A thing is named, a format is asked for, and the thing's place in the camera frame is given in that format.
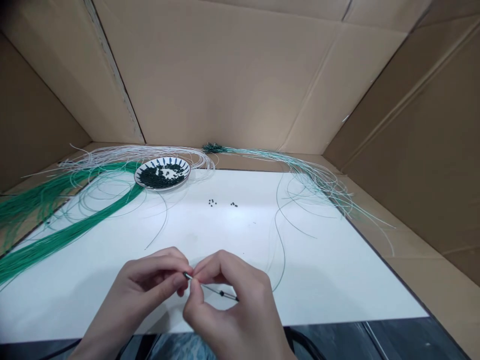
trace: fingernail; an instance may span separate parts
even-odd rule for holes
[[[195,292],[194,288],[196,288],[194,282],[196,282],[196,279],[192,279],[190,283],[190,294],[193,294]]]
[[[173,286],[179,289],[183,284],[185,284],[185,281],[187,281],[187,279],[184,277],[183,274],[177,274],[173,279]]]

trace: white bowl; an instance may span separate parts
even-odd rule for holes
[[[173,169],[165,168],[169,165],[179,165],[181,169],[173,170]],[[157,169],[156,175],[158,176],[159,174],[161,174],[166,179],[175,179],[175,176],[181,176],[181,175],[183,175],[184,178],[180,182],[177,182],[171,186],[167,185],[164,187],[152,187],[147,184],[144,184],[140,180],[142,172],[145,171],[146,169]],[[144,187],[145,189],[163,191],[163,190],[171,190],[179,187],[180,185],[185,183],[185,181],[187,181],[187,179],[189,178],[189,175],[190,175],[190,165],[188,162],[186,162],[185,160],[179,157],[167,156],[167,157],[159,157],[154,160],[147,161],[135,171],[134,178],[135,178],[135,182],[141,187]]]

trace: right hand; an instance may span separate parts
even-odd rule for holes
[[[232,285],[239,302],[226,311],[217,310],[204,302],[200,283]],[[219,359],[295,359],[269,277],[225,250],[195,267],[183,318]]]

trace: bowl rim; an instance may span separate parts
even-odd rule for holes
[[[142,184],[142,183],[137,179],[137,174],[139,173],[139,170],[140,170],[144,165],[146,165],[146,166],[149,168],[150,166],[147,165],[148,163],[152,162],[152,164],[153,164],[154,161],[156,161],[156,160],[159,161],[159,160],[162,160],[162,159],[172,159],[172,160],[173,160],[173,159],[178,159],[178,160],[180,160],[180,161],[185,162],[185,164],[187,165],[187,171],[188,171],[188,173],[187,173],[187,175],[185,176],[185,178],[184,178],[182,181],[176,183],[175,185],[168,186],[168,187],[162,187],[162,188],[154,188],[154,187],[150,187],[150,186],[146,186],[146,185]],[[171,189],[173,189],[173,188],[176,188],[176,187],[184,184],[184,183],[189,179],[191,171],[192,171],[192,167],[190,166],[190,164],[188,163],[188,161],[186,161],[185,159],[182,159],[182,158],[176,157],[176,156],[162,156],[162,157],[157,157],[157,158],[154,158],[154,159],[145,161],[142,165],[140,165],[140,166],[135,170],[135,173],[133,174],[133,179],[135,180],[135,183],[137,183],[138,185],[140,185],[140,186],[141,186],[142,188],[144,188],[144,189],[153,190],[153,191],[164,191],[164,190],[171,190]]]

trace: hand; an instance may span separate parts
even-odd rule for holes
[[[229,284],[239,302],[220,311],[204,302],[202,284]],[[219,359],[295,359],[275,306],[270,279],[239,257],[220,250],[193,271],[186,322]]]
[[[142,321],[175,292],[184,295],[191,274],[187,258],[169,247],[128,261],[71,359],[114,359]]]

